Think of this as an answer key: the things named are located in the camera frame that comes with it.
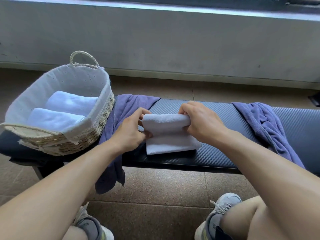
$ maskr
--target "person's left hand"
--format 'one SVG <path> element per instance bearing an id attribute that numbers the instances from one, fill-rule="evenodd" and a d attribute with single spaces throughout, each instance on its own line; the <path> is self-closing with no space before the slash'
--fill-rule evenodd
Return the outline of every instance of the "person's left hand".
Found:
<path id="1" fill-rule="evenodd" d="M 151 114 L 145 108 L 138 108 L 131 116 L 125 118 L 116 132 L 110 138 L 114 146 L 118 147 L 119 153 L 132 151 L 145 139 L 151 138 L 152 134 L 145 131 L 140 132 L 138 125 L 142 126 L 142 118 L 145 114 Z"/>

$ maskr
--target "shoelace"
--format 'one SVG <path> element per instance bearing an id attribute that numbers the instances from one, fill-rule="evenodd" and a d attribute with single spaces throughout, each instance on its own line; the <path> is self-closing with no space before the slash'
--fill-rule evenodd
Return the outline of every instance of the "shoelace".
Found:
<path id="1" fill-rule="evenodd" d="M 232 207 L 232 205 L 230 205 L 229 203 L 226 203 L 224 206 L 221 206 L 213 200 L 210 200 L 210 203 L 215 205 L 219 209 L 217 210 L 217 213 L 222 215 L 224 215 L 227 212 L 227 210 L 229 210 Z"/>
<path id="2" fill-rule="evenodd" d="M 88 212 L 87 212 L 87 207 L 89 205 L 89 202 L 86 203 L 85 206 L 80 206 L 80 209 L 78 210 L 78 213 L 75 215 L 75 219 L 74 219 L 74 222 L 73 222 L 73 226 L 75 226 L 77 224 L 78 221 L 88 217 Z"/>

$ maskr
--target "person's left arm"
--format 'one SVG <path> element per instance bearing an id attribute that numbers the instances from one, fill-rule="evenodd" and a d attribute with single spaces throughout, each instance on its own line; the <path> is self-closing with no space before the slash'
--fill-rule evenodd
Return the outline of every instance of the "person's left arm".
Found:
<path id="1" fill-rule="evenodd" d="M 0 207 L 1 239 L 62 239 L 79 207 L 107 166 L 146 138 L 138 131 L 139 108 L 114 135 Z"/>

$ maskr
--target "baseboard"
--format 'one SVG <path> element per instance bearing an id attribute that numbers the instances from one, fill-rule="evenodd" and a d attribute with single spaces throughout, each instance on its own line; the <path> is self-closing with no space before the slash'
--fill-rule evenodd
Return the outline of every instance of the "baseboard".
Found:
<path id="1" fill-rule="evenodd" d="M 52 64 L 0 62 L 0 68 L 36 70 L 36 71 L 49 71 L 58 66 L 59 65 L 52 65 Z M 171 80 L 196 81 L 196 82 L 217 82 L 217 83 L 247 84 L 247 85 L 320 90 L 320 83 L 317 83 L 317 82 L 265 79 L 265 78 L 253 78 L 253 77 L 220 76 L 220 75 L 201 75 L 201 74 L 178 73 L 178 72 L 142 71 L 142 70 L 128 70 L 128 69 L 116 69 L 116 68 L 105 68 L 105 69 L 106 69 L 106 72 L 108 72 L 108 74 L 112 76 L 146 77 L 146 78 L 171 79 Z"/>

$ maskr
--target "person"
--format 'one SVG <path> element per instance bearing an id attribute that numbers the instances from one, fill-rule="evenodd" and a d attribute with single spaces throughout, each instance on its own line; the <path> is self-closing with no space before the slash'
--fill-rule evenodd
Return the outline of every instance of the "person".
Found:
<path id="1" fill-rule="evenodd" d="M 79 207 L 115 157 L 152 136 L 138 131 L 137 126 L 148 113 L 139 108 L 110 140 L 4 204 L 0 208 L 1 239 L 112 239 L 87 215 L 86 207 Z M 195 240 L 319 239 L 318 177 L 226 128 L 218 115 L 201 103 L 182 104 L 179 113 L 190 116 L 186 131 L 221 150 L 259 193 L 244 202 L 238 195 L 227 193 L 213 202 L 215 208 L 196 230 Z"/>

